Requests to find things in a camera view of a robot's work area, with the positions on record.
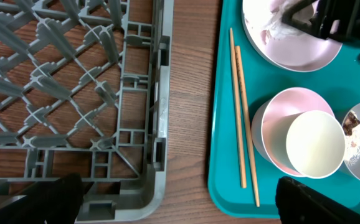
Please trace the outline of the grey dishwasher rack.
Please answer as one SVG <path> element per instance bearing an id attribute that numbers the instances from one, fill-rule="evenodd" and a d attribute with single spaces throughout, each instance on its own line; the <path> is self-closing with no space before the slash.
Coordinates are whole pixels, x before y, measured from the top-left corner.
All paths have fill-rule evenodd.
<path id="1" fill-rule="evenodd" d="M 14 50 L 9 57 L 0 57 L 0 94 L 7 96 L 0 102 L 0 111 L 22 100 L 28 112 L 22 127 L 11 131 L 0 119 L 0 149 L 24 150 L 26 152 L 24 173 L 21 177 L 0 177 L 13 182 L 53 182 L 51 177 L 55 152 L 82 152 L 92 156 L 90 177 L 84 182 L 93 182 L 84 195 L 84 201 L 75 223 L 126 222 L 146 218 L 163 201 L 166 186 L 166 159 L 168 139 L 168 109 L 170 87 L 170 61 L 173 31 L 174 1 L 153 1 L 153 22 L 142 23 L 129 19 L 130 1 L 60 1 L 65 9 L 48 9 L 51 1 L 15 1 L 14 4 L 0 1 L 0 42 Z M 14 31 L 28 22 L 37 20 L 36 39 L 27 43 Z M 76 25 L 87 30 L 83 44 L 75 48 L 64 34 Z M 123 50 L 115 43 L 113 31 L 124 31 Z M 34 56 L 49 44 L 62 55 L 58 62 L 40 63 Z M 100 45 L 108 62 L 86 69 L 78 59 L 92 45 Z M 125 62 L 128 45 L 149 49 L 147 74 L 126 72 Z M 30 60 L 35 69 L 26 85 L 13 83 L 7 72 L 25 60 Z M 66 63 L 75 62 L 83 74 L 77 85 L 69 90 L 53 77 Z M 111 66 L 120 68 L 120 86 L 114 91 L 106 81 L 97 78 Z M 81 109 L 73 96 L 89 84 L 103 101 L 88 112 Z M 39 90 L 57 101 L 37 108 L 27 98 L 29 90 Z M 121 127 L 121 110 L 126 92 L 146 93 L 145 128 Z M 48 120 L 48 115 L 70 103 L 80 116 L 74 127 L 61 134 Z M 104 110 L 118 111 L 116 131 L 104 134 L 95 118 Z M 51 134 L 26 135 L 35 125 L 41 124 Z M 99 137 L 91 137 L 91 147 L 74 147 L 69 138 L 81 128 L 91 127 Z M 143 152 L 142 172 L 126 158 L 121 149 L 139 147 Z M 117 155 L 136 174 L 135 178 L 111 177 L 113 156 Z M 110 183 L 118 187 L 117 194 L 97 194 L 97 184 Z"/>

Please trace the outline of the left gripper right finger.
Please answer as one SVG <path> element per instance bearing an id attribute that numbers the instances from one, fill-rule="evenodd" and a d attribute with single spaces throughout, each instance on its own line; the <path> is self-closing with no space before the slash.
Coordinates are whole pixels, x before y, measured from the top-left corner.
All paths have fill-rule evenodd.
<path id="1" fill-rule="evenodd" d="M 279 179 L 275 205 L 282 224 L 360 224 L 360 214 L 291 177 Z"/>

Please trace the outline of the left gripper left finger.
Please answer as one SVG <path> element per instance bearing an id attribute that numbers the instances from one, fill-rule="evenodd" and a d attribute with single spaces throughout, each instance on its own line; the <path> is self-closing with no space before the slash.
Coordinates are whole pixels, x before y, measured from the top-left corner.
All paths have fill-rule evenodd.
<path id="1" fill-rule="evenodd" d="M 0 180 L 0 223 L 74 224 L 92 185 L 71 173 L 53 182 L 34 182 L 11 195 L 10 183 Z"/>

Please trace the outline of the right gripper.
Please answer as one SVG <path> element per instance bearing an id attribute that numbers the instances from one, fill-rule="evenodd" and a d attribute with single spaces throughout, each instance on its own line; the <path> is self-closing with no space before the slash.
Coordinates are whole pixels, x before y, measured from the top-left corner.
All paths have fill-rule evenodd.
<path id="1" fill-rule="evenodd" d="M 282 15 L 282 22 L 319 39 L 360 47 L 360 0 L 301 0 Z"/>

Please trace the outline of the pink bowl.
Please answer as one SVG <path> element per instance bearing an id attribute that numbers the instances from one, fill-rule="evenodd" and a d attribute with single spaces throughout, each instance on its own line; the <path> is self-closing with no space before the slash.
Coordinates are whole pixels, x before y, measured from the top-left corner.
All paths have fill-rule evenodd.
<path id="1" fill-rule="evenodd" d="M 253 117 L 252 139 L 256 150 L 265 160 L 290 176 L 304 175 L 296 171 L 288 158 L 285 149 L 287 132 L 297 116 L 313 110 L 334 116 L 322 96 L 307 88 L 293 87 L 277 93 Z"/>

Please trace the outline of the teal plastic tray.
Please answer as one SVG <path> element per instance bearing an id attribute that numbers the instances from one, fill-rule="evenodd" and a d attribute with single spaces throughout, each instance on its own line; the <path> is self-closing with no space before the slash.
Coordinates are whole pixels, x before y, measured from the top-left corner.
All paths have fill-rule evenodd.
<path id="1" fill-rule="evenodd" d="M 282 171 L 256 155 L 259 206 L 255 205 L 253 189 L 240 185 L 231 42 L 239 45 L 242 51 L 251 113 L 286 88 L 305 87 L 321 95 L 336 115 L 344 116 L 360 103 L 360 64 L 356 61 L 359 51 L 343 47 L 329 65 L 316 72 L 299 73 L 278 68 L 263 59 L 249 42 L 242 24 L 242 3 L 223 2 L 207 186 L 215 206 L 226 215 L 277 218 L 275 194 Z"/>

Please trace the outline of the white rice grains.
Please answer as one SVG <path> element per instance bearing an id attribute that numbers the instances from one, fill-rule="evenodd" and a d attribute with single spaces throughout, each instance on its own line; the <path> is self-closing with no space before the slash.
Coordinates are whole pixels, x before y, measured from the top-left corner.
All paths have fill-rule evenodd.
<path id="1" fill-rule="evenodd" d="M 351 130 L 351 135 L 346 135 L 345 163 L 349 166 L 357 163 L 360 157 L 360 124 Z"/>

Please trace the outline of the white tissue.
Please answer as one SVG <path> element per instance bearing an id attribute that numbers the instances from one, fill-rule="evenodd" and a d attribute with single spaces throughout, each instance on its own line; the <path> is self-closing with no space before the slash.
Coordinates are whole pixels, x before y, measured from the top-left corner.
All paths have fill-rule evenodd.
<path id="1" fill-rule="evenodd" d="M 266 38 L 268 40 L 282 40 L 286 37 L 296 37 L 303 34 L 302 31 L 282 22 L 284 12 L 298 2 L 299 0 L 285 0 L 275 8 L 270 19 L 263 27 L 263 30 L 267 33 Z M 313 15 L 314 7 L 310 4 L 296 12 L 292 18 L 300 22 L 309 22 Z"/>

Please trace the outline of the white round plate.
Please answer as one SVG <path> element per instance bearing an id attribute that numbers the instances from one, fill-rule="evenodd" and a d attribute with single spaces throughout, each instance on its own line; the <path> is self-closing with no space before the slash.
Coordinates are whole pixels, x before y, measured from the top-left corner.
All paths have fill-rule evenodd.
<path id="1" fill-rule="evenodd" d="M 242 1 L 243 26 L 254 49 L 271 64 L 294 72 L 314 72 L 327 66 L 341 50 L 341 43 L 319 39 L 304 32 L 282 40 L 266 38 L 263 27 L 283 1 Z"/>

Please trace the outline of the brown food scrap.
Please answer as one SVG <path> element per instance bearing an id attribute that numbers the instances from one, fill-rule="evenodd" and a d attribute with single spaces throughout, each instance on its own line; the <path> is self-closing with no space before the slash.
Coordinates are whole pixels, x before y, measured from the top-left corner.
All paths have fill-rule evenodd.
<path id="1" fill-rule="evenodd" d="M 353 129 L 355 127 L 357 127 L 358 125 L 360 125 L 360 120 L 357 118 L 355 112 L 350 111 L 342 124 L 343 127 L 343 131 L 345 133 L 346 136 L 351 136 L 353 133 Z"/>

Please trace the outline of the white paper cup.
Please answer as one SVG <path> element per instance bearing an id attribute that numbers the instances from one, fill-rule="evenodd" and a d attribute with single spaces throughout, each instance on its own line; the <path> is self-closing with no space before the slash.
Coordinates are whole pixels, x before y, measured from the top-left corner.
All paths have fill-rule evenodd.
<path id="1" fill-rule="evenodd" d="M 298 115 L 286 138 L 288 159 L 300 174 L 323 179 L 335 173 L 344 160 L 345 134 L 330 114 L 313 110 Z"/>

